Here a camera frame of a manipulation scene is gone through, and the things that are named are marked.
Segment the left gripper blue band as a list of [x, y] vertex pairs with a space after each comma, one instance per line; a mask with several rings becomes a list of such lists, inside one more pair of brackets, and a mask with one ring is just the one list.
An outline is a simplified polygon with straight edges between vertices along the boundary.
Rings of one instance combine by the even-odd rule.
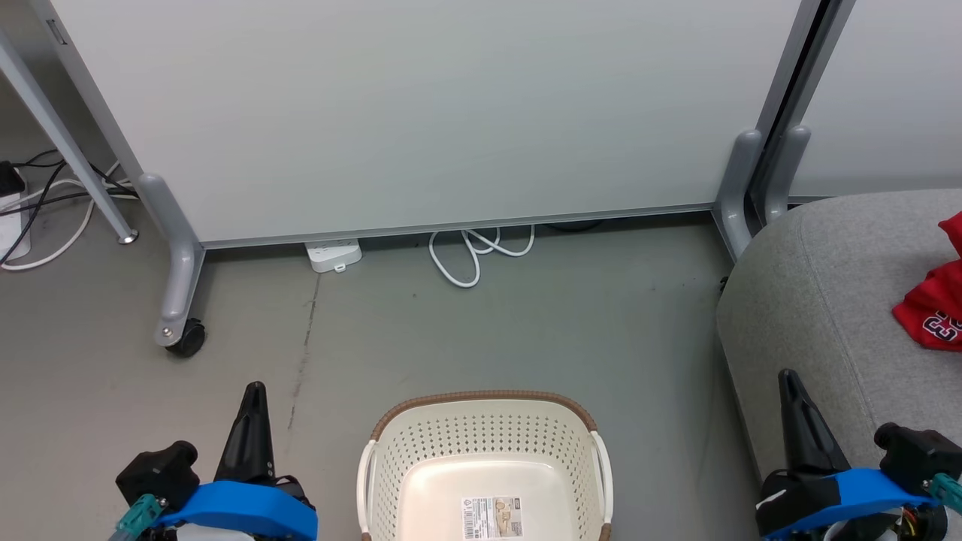
[[245, 387], [216, 481], [200, 485], [180, 510], [165, 512], [152, 527], [196, 524], [271, 540], [316, 540], [316, 508], [295, 476], [276, 480], [274, 462], [267, 387], [254, 381]]

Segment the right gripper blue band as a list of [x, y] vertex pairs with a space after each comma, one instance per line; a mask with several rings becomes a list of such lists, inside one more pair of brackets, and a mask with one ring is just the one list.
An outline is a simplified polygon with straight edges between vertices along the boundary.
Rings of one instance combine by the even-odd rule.
[[924, 489], [937, 470], [925, 466], [853, 468], [796, 370], [779, 372], [787, 468], [763, 482], [755, 523], [760, 537], [790, 540], [827, 533], [835, 524], [866, 523], [899, 508], [899, 540], [942, 540], [944, 507]]

